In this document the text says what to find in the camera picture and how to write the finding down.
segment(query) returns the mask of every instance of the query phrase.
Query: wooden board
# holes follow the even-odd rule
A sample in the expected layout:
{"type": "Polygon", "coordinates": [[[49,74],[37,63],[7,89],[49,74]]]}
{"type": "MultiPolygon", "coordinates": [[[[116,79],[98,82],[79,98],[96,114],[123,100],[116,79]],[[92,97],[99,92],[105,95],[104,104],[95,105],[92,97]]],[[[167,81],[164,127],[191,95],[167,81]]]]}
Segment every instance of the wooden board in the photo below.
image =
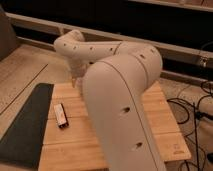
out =
{"type": "Polygon", "coordinates": [[[97,140],[90,140],[43,146],[39,171],[89,171],[106,167],[97,140]]]}
{"type": "MultiPolygon", "coordinates": [[[[163,160],[189,159],[191,154],[159,83],[155,83],[146,91],[141,100],[163,160]]],[[[39,170],[54,170],[55,168],[57,170],[92,170],[96,168],[94,158],[97,155],[104,160],[101,151],[87,116],[85,104],[78,91],[72,88],[70,83],[56,85],[49,110],[39,170]],[[64,105],[70,122],[69,128],[64,130],[60,130],[56,124],[53,105],[57,103],[64,105]],[[92,148],[91,146],[86,148],[84,145],[90,144],[91,141],[93,142],[92,148]],[[88,156],[87,161],[84,157],[81,158],[79,153],[88,156]]],[[[97,165],[100,164],[100,158],[95,159],[97,165]]],[[[105,161],[102,161],[99,167],[106,167],[105,161]]]]}
{"type": "Polygon", "coordinates": [[[180,132],[158,82],[143,94],[141,102],[154,135],[180,132]]]}

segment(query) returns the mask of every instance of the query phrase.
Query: black cable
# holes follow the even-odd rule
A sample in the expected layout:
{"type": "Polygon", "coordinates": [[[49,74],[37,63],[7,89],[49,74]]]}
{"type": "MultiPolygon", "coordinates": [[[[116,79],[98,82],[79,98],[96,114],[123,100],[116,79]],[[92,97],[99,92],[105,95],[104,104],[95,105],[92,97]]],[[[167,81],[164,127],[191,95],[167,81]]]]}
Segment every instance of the black cable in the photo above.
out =
{"type": "Polygon", "coordinates": [[[196,109],[194,108],[194,127],[195,127],[195,146],[196,146],[196,158],[197,158],[197,167],[198,171],[200,170],[200,161],[199,161],[199,152],[198,152],[198,138],[197,138],[197,123],[196,123],[196,109]]]}
{"type": "Polygon", "coordinates": [[[200,103],[203,99],[207,98],[207,97],[211,97],[211,95],[206,95],[206,96],[203,96],[201,97],[198,102],[197,102],[197,105],[196,105],[196,108],[199,109],[200,108],[200,103]]]}
{"type": "MultiPolygon", "coordinates": [[[[188,136],[186,137],[192,144],[194,144],[195,145],[195,142],[192,140],[192,139],[190,139],[188,136]]],[[[200,146],[198,146],[198,149],[200,149],[202,152],[203,152],[203,156],[204,156],[204,160],[203,160],[203,165],[202,165],[202,171],[204,170],[204,166],[205,166],[205,163],[206,163],[206,152],[205,152],[205,150],[202,148],[202,147],[200,147],[200,146]]]]}
{"type": "Polygon", "coordinates": [[[184,105],[182,105],[182,104],[180,104],[178,102],[175,102],[173,100],[170,100],[170,99],[168,99],[167,102],[177,104],[177,105],[179,105],[180,107],[182,107],[186,111],[186,113],[187,113],[186,119],[183,120],[183,121],[177,121],[178,124],[185,124],[185,123],[187,123],[189,121],[190,113],[189,113],[188,109],[184,105]]]}

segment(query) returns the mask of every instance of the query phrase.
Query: screw hole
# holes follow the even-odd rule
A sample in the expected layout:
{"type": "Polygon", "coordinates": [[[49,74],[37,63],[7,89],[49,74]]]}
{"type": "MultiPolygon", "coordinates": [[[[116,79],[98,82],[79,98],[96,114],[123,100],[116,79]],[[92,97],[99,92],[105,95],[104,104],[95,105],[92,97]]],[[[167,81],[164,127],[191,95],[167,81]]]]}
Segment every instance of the screw hole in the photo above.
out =
{"type": "Polygon", "coordinates": [[[151,51],[152,53],[155,53],[155,51],[154,51],[153,49],[150,49],[150,51],[151,51]]]}
{"type": "Polygon", "coordinates": [[[124,111],[124,113],[128,113],[128,112],[130,111],[130,107],[125,107],[125,108],[123,109],[123,111],[124,111]]]}
{"type": "Polygon", "coordinates": [[[142,54],[140,54],[140,57],[142,57],[143,59],[146,59],[146,57],[145,57],[145,56],[143,56],[142,54]]]}
{"type": "Polygon", "coordinates": [[[138,150],[139,148],[142,147],[142,145],[143,145],[143,143],[142,143],[142,142],[139,142],[139,143],[137,143],[137,144],[134,145],[134,147],[132,148],[132,150],[133,150],[133,151],[138,150]]]}

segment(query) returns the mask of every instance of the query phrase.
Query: floor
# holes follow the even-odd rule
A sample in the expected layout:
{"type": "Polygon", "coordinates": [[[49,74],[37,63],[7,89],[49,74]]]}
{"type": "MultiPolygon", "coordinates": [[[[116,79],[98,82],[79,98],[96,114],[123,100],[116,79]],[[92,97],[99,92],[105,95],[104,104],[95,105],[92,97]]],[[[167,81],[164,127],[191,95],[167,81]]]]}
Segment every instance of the floor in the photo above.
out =
{"type": "MultiPolygon", "coordinates": [[[[70,81],[68,67],[62,56],[47,50],[39,49],[29,45],[22,45],[13,54],[0,62],[0,138],[13,121],[16,113],[24,104],[26,98],[33,90],[36,84],[62,83],[70,81]]],[[[179,97],[190,102],[197,102],[205,93],[196,86],[175,82],[160,78],[158,80],[167,98],[179,97]]],[[[201,110],[213,114],[213,99],[209,98],[201,104],[201,110]]],[[[184,117],[184,111],[176,105],[171,104],[171,108],[177,119],[184,117]]],[[[203,119],[198,127],[199,145],[208,153],[213,152],[213,123],[203,119]]],[[[180,125],[183,134],[193,130],[193,117],[184,125],[180,125]]],[[[192,154],[195,154],[194,145],[188,142],[192,154]]],[[[178,170],[180,162],[167,163],[168,171],[178,170]]],[[[0,170],[3,171],[28,171],[26,168],[17,168],[0,164],[0,170]]],[[[213,170],[213,164],[206,161],[204,171],[213,170]]]]}

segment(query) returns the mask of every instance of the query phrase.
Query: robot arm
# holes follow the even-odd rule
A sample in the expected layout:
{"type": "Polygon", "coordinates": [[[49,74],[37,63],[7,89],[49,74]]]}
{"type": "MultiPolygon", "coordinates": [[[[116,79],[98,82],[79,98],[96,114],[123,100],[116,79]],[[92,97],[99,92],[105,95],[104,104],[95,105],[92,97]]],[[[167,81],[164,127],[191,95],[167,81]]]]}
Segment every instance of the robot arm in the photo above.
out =
{"type": "Polygon", "coordinates": [[[76,61],[96,62],[84,75],[83,97],[110,170],[166,171],[140,100],[160,75],[159,52],[148,44],[80,42],[80,32],[68,35],[54,45],[72,74],[85,74],[74,70],[81,68],[76,61]]]}

